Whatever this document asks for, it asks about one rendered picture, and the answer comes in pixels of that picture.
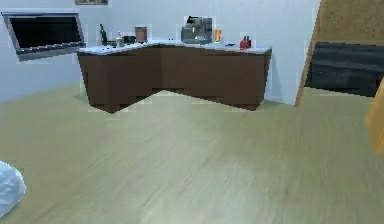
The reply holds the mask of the dark green wine bottle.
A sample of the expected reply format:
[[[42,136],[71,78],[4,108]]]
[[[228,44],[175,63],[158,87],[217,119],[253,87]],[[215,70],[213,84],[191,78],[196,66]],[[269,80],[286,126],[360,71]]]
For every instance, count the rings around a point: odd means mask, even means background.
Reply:
[[[106,31],[104,30],[104,26],[100,24],[100,36],[101,36],[101,43],[103,46],[108,45],[108,40],[107,40],[107,34]]]

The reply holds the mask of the grey framed television set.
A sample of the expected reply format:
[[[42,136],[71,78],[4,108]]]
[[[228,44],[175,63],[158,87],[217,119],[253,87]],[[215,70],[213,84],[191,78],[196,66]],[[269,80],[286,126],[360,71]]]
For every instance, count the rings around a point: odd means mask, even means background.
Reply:
[[[2,12],[20,61],[75,53],[85,47],[78,13]]]

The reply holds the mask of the brown corner kitchen counter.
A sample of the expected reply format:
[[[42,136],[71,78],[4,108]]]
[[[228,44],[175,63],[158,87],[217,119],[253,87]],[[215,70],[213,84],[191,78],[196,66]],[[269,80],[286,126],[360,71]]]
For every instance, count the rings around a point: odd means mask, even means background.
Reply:
[[[91,106],[115,113],[160,91],[247,110],[264,100],[270,47],[149,41],[77,51]]]

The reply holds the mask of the brown cylindrical canister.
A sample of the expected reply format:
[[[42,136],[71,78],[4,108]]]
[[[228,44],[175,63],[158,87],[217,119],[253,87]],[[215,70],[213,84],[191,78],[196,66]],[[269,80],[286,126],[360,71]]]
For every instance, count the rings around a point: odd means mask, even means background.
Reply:
[[[147,42],[147,28],[146,27],[136,27],[135,28],[136,41],[138,43]]]

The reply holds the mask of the orange wooden door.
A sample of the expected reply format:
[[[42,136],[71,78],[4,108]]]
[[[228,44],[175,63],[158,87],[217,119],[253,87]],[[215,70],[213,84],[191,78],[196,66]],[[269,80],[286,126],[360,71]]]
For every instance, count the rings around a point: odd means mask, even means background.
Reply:
[[[374,152],[384,152],[384,78],[370,104],[365,124]]]

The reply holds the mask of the dark grey sofa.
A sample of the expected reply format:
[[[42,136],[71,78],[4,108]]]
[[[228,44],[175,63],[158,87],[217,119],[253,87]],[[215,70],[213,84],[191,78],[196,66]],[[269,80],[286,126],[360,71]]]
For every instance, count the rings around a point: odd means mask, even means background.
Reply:
[[[384,46],[317,42],[305,86],[374,97],[384,78]]]

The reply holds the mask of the silver coffee machine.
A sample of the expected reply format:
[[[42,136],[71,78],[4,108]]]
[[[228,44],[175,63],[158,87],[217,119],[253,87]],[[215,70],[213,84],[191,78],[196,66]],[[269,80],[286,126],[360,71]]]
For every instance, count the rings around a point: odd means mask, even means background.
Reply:
[[[212,42],[212,19],[189,16],[181,30],[181,41],[186,44],[208,44]]]

